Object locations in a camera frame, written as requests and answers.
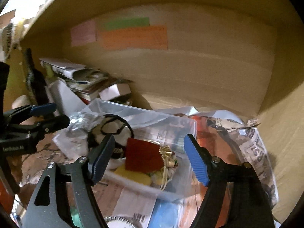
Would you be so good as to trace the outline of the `grey fluffy item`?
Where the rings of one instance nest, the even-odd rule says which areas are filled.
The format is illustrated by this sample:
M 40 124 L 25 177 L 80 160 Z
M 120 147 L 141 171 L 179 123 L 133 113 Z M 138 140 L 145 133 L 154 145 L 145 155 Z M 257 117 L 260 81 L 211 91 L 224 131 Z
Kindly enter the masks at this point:
M 81 137 L 87 135 L 93 128 L 100 125 L 105 116 L 96 112 L 73 112 L 70 116 L 70 124 L 67 128 L 67 136 Z

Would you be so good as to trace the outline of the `white soft cloth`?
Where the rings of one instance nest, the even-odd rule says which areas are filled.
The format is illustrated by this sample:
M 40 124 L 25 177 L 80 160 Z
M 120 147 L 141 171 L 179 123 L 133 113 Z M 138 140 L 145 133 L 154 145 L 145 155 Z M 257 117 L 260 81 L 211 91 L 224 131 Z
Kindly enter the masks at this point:
M 113 135 L 115 147 L 106 169 L 114 171 L 125 162 L 127 141 L 129 138 L 134 138 L 134 135 L 128 123 L 107 117 L 89 132 L 88 147 L 97 147 L 107 135 Z

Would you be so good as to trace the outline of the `floral patterned cloth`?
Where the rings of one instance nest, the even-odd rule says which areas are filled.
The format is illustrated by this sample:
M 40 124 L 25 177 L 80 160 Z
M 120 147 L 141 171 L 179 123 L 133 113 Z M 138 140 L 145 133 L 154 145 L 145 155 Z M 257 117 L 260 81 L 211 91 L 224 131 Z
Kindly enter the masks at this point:
M 167 184 L 172 180 L 179 163 L 176 154 L 169 148 L 163 147 L 160 150 L 160 155 L 164 166 L 159 171 L 155 171 L 149 175 L 154 185 L 159 186 L 160 190 L 165 190 Z

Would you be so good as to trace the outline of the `red velvet pouch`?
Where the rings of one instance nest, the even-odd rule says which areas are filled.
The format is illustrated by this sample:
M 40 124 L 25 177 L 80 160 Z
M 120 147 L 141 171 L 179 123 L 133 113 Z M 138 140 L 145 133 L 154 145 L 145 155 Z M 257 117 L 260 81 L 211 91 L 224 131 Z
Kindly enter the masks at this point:
M 126 146 L 125 168 L 147 175 L 159 171 L 164 166 L 160 155 L 160 150 L 163 147 L 171 150 L 170 146 L 161 146 L 154 142 L 129 138 Z

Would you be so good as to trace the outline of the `green yellow sponge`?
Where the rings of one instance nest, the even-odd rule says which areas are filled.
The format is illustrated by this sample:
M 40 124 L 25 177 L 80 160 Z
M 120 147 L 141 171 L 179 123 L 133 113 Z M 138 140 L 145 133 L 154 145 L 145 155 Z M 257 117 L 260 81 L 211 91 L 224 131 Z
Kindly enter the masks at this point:
M 117 167 L 115 171 L 113 172 L 117 176 L 120 176 L 122 178 L 126 178 L 128 180 L 131 180 L 133 182 L 145 185 L 145 186 L 151 186 L 152 180 L 151 177 L 145 173 L 142 172 L 136 172 L 136 171 L 130 171 L 125 168 L 125 165 L 122 164 L 121 166 Z

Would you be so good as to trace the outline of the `black chain bag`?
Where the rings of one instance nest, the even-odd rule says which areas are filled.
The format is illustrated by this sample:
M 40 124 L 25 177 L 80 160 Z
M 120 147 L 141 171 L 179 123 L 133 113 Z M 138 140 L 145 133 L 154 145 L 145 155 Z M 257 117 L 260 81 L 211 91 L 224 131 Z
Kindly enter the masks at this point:
M 130 124 L 122 117 L 114 114 L 106 114 L 103 122 L 88 133 L 88 148 L 96 148 L 107 136 L 113 136 L 115 140 L 113 159 L 125 158 L 126 146 L 129 138 L 134 138 L 134 132 Z

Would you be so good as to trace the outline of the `beige roll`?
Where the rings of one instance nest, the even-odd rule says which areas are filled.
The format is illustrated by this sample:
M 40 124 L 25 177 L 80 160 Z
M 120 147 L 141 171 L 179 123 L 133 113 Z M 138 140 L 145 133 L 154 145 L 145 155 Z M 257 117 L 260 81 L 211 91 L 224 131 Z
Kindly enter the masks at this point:
M 11 108 L 16 109 L 25 105 L 32 105 L 32 102 L 27 95 L 22 95 L 12 103 Z

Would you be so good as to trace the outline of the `dark glass bottle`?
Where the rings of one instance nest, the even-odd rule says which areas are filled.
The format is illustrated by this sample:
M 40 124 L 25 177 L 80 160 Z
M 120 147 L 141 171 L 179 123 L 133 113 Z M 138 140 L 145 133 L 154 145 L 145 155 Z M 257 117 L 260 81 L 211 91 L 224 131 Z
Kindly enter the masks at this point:
M 48 104 L 49 100 L 45 91 L 46 82 L 44 75 L 35 68 L 30 48 L 24 51 L 23 57 L 27 68 L 26 86 L 29 91 L 31 101 L 37 105 Z

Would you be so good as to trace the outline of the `stack of newspapers and books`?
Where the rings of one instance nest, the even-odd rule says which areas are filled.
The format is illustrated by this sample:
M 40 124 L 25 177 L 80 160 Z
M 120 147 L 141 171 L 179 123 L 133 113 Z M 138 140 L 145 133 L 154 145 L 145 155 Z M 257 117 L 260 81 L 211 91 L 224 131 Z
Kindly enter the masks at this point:
M 40 61 L 47 73 L 48 86 L 61 81 L 86 104 L 99 96 L 109 79 L 107 72 L 66 59 L 40 58 Z

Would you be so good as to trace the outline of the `small white cardboard box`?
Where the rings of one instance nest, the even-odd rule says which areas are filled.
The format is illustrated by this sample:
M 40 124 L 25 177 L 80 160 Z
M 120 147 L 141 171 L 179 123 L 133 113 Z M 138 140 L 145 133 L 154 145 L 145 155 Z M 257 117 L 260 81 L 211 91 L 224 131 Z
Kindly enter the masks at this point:
M 128 83 L 118 83 L 103 89 L 99 93 L 101 100 L 110 101 L 131 94 L 131 89 Z

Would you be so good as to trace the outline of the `newspaper print liner sheet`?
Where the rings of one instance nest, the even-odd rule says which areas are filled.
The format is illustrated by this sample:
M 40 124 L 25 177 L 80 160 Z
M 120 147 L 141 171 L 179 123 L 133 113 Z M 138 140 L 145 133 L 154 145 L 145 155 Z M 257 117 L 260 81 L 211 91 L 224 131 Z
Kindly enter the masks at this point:
M 254 163 L 243 157 L 237 144 L 227 144 L 224 142 L 221 145 L 217 145 L 217 137 L 228 136 L 227 130 L 215 122 L 215 119 L 219 116 L 220 112 L 215 112 L 213 114 L 203 115 L 202 123 L 197 123 L 194 120 L 196 122 L 196 133 L 193 134 L 194 138 L 198 144 L 201 147 L 205 147 L 213 157 L 219 157 L 225 163 L 232 165 L 241 165 L 244 162 L 248 162 L 257 174 Z M 192 167 L 191 173 L 192 181 L 192 176 L 195 176 Z M 174 217 L 176 213 L 174 208 L 169 206 L 158 209 L 158 216 L 154 217 L 155 202 L 156 199 L 159 198 L 127 188 L 119 183 L 106 179 L 104 175 L 100 181 L 92 186 L 92 191 L 107 227 L 147 227 L 151 221 L 155 221 L 158 227 L 167 227 L 168 221 Z M 269 194 L 266 193 L 266 195 L 272 209 Z

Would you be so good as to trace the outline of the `pink sticky note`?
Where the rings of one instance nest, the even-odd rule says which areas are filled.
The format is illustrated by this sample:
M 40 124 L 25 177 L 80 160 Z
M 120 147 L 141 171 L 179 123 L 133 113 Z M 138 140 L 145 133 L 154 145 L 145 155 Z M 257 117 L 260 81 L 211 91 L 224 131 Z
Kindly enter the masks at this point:
M 83 46 L 97 41 L 95 20 L 85 21 L 70 30 L 71 47 Z

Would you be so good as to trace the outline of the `clear plastic box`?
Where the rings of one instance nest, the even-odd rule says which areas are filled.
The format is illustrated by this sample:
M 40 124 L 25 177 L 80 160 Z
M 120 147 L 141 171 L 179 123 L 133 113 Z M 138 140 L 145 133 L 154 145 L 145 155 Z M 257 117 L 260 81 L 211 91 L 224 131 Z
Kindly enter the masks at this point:
M 94 100 L 70 114 L 70 125 L 54 137 L 70 159 L 87 156 L 107 136 L 115 148 L 104 177 L 159 199 L 175 201 L 191 192 L 191 166 L 184 151 L 196 122 L 182 116 Z

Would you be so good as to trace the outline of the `green sticky note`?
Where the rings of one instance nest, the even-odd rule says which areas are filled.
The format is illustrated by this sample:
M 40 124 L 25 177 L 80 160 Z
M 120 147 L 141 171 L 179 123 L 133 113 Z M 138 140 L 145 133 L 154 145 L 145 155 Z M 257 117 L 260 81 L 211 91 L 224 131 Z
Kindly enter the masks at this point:
M 120 18 L 107 21 L 104 24 L 105 31 L 132 28 L 132 27 L 146 27 L 149 26 L 149 17 L 132 17 Z

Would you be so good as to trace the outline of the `orange sticky note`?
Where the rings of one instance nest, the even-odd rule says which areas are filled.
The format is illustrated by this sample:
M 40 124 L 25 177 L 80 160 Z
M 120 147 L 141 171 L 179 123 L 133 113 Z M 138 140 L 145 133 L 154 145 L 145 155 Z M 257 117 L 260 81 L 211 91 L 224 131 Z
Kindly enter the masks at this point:
M 99 32 L 99 42 L 109 51 L 128 48 L 168 50 L 166 26 L 130 27 Z

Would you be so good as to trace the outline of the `wooden shelf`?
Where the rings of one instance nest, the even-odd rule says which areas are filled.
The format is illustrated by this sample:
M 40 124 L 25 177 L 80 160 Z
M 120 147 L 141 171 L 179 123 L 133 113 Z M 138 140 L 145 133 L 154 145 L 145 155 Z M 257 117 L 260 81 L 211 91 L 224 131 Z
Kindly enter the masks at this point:
M 132 81 L 141 108 L 195 106 L 259 119 L 273 166 L 281 222 L 303 192 L 303 17 L 290 0 L 8 0 L 17 49 L 4 108 L 26 93 L 21 48 L 65 58 Z M 149 17 L 166 26 L 168 50 L 109 51 L 99 42 L 107 21 Z M 70 30 L 95 20 L 97 41 L 71 47 Z

